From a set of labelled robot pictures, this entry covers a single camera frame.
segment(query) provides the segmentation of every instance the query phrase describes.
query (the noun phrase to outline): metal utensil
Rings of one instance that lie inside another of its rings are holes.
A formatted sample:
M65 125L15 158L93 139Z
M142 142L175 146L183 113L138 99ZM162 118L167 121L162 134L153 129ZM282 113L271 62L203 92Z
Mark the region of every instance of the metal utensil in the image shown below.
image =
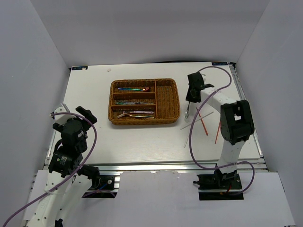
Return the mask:
M187 107L187 109L185 111L185 114L184 114L185 118L188 118L188 116L189 116L189 104L190 104L190 102L188 102L188 107Z
M119 87L118 90L131 90L131 91L143 91L143 92L147 92L147 91L150 91L150 87L145 87L143 89L140 89L140 88Z
M125 113L125 114L153 114L153 111L139 111L139 110L133 110L133 111L123 111L123 113Z
M125 117L125 116L129 116L129 117L135 117L135 118L154 118L154 117L151 117L151 116L138 116L138 115L131 115L131 114L128 114L128 113L123 113L123 114L120 114L117 116L117 118L121 118L121 117Z

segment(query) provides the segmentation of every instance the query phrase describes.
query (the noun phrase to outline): white tabletop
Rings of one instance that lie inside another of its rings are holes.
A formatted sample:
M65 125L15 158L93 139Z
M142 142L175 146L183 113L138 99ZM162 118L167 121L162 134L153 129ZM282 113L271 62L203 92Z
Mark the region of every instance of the white tabletop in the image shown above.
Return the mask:
M129 64L89 66L87 70L72 70L64 98L71 112L79 105L90 109L98 122L95 124L98 131L98 140L88 164L103 163L148 163L148 162L179 162L191 161L188 143L189 127L180 130L189 124L196 111L196 105L190 105L190 116L183 117L188 102L185 97L188 90L187 75L200 68L210 66L210 62L194 63L157 63L157 64ZM230 72L229 66L222 68ZM219 69L206 69L206 83L219 88L229 82L228 75ZM110 85L118 79L157 79L172 78L176 81L180 99L181 115L176 123L166 125L137 125L116 126L108 120L108 102ZM235 83L222 91L227 96L240 100ZM218 160L222 151L223 138L219 133L215 144L220 115L212 107L206 105L201 115L214 113L204 118L209 135L206 136L201 122L197 122L193 132L193 151L197 160ZM88 147L90 148L94 133L88 131ZM60 139L56 133L54 143ZM244 145L240 159L259 158L257 145L251 136Z

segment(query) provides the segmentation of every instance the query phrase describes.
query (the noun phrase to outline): wicker basket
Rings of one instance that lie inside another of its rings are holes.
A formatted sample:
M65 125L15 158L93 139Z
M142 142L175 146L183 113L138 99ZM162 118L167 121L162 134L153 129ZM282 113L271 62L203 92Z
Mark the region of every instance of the wicker basket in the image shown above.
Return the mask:
M119 87L144 88L149 92L119 90ZM117 105L117 102L145 102L146 105ZM154 111L144 114L154 118L133 118L124 116L117 118L123 111ZM176 82L173 79L131 79L116 80L110 86L108 119L115 125L135 124L169 124L180 116L180 103Z

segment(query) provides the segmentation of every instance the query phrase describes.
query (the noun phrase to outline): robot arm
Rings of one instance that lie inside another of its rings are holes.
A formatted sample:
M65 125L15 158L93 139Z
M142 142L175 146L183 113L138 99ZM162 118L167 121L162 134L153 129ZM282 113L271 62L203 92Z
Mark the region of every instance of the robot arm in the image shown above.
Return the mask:
M214 91L213 88L202 90L201 100L205 100ZM246 100L236 101L221 92L213 95L207 103L221 115L221 134L224 142L217 165L237 163L245 141L254 132L249 103ZM236 170L237 167L234 165L221 168L220 172L228 178L228 175L234 176Z
M97 122L97 119L92 115L90 110L85 110L81 106L77 107L76 110L92 123ZM55 113L64 112L69 112L67 106L64 104L61 104L55 110ZM80 161L83 159L82 153L87 149L86 138L90 124L78 117L66 114L55 116L54 120L56 123L53 124L53 128L61 133L61 146L58 143L49 165L45 187L45 192L48 195L39 201L37 209L32 219L28 222L27 227L62 227L62 222L66 219L69 211L99 176L99 169L84 165L77 172L78 175L71 188L68 192L65 192L67 186L72 181L70 174L77 169ZM56 190L49 192L50 189L61 183L68 176L70 179L67 182Z
M204 84L199 72L188 75L189 88L186 100L201 102L214 91L213 85ZM221 92L215 93L207 103L220 113L221 134L224 138L223 149L216 166L238 162L242 147L254 132L254 123L247 100L235 101ZM199 177L200 189L218 189L231 185L237 175L236 165L215 170L210 177Z

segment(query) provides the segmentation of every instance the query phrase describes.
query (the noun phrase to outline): purple cable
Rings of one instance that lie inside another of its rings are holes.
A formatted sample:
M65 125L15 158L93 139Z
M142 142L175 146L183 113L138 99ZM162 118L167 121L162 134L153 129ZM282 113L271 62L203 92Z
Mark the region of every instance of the purple cable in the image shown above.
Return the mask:
M195 157L194 157L194 154L193 154L193 149L192 149L192 144L191 144L191 142L192 142L192 141L191 141L191 138L192 138L192 133L193 133L193 128L194 128L195 120L196 120L196 118L197 118L197 116L198 116L198 113L200 112L200 110L202 109L202 107L207 103L207 101L208 101L212 96L214 96L218 91L220 91L220 90L222 90L222 89L225 89L225 88L229 87L229 86L232 84L232 76L230 75L230 73L229 73L227 70L225 70L225 69L223 69L223 68L216 67L216 66L206 66L206 67L200 69L198 72L200 72L200 71L202 71L202 70L205 70L205 69L207 69L207 68L217 68L217 69L223 70L224 72L226 72L226 73L228 74L230 81L229 81L228 85L223 86L223 87L217 89L216 91L214 91L213 93L211 93L211 94L206 98L206 100L200 105L200 107L198 108L198 110L197 110L197 112L196 112L196 114L195 114L195 116L194 116L194 119L193 119L193 121L192 121L192 123L191 123L191 126L190 126L190 131L189 131L189 151L190 151L190 155L191 155L191 158L193 159L194 163L195 163L198 167L200 167L201 169L204 169L204 170L216 170L216 169L221 169L221 168L228 167L228 166L233 166L233 165L249 164L249 165L251 166L251 169L252 169L251 181L250 181L249 185L248 185L245 189L243 189L241 192L239 192L239 193L233 193L233 194L232 194L232 195L238 195L238 194L241 194L241 193L245 192L246 190L248 190L249 187L251 186L251 184L252 184L254 178L255 178L255 168L254 168L254 166L252 165L252 163L250 163L250 162L248 162L248 161L241 161L241 162L238 162L238 163L230 163L230 164L226 164L226 165L223 165L223 166L217 166L217 167L204 167L204 166L200 165L200 164L196 161L196 159L195 159Z
M67 178L65 178L62 182L60 182L59 184L55 185L53 188L51 188L49 191L50 192L53 192L55 191L58 187L60 187L62 184L64 184L65 182L67 182L69 179L71 179L76 173L77 171L84 165L84 163L87 161L87 159L90 157L95 145L96 145L96 142L97 142L97 130L95 128L95 126L93 125L92 122L90 122L90 120L88 120L87 118L79 115L79 114L76 114L76 113L67 113L67 112L64 112L64 113L54 113L54 114L51 114L51 116L57 116L57 115L73 115L75 117L79 117L83 120L85 120L87 123L89 123L92 127L92 129L94 130L94 133L95 133L95 139L94 139L94 142L93 142L93 145L91 146L91 149L89 151L89 153L87 154L87 156L85 157L85 159L83 160L83 162L78 166L77 169L74 170L74 172L71 173L71 175L69 175ZM16 216L18 213L20 213L22 210L24 210L25 208L29 207L30 205L32 205L33 203L37 202L38 200L42 199L43 197L47 196L47 193L44 193L42 195L40 195L38 198L34 199L33 201L29 202L28 204L26 204L25 206L21 207L19 210L17 210L15 213L13 213L3 224L3 227L5 227L8 222L14 217Z

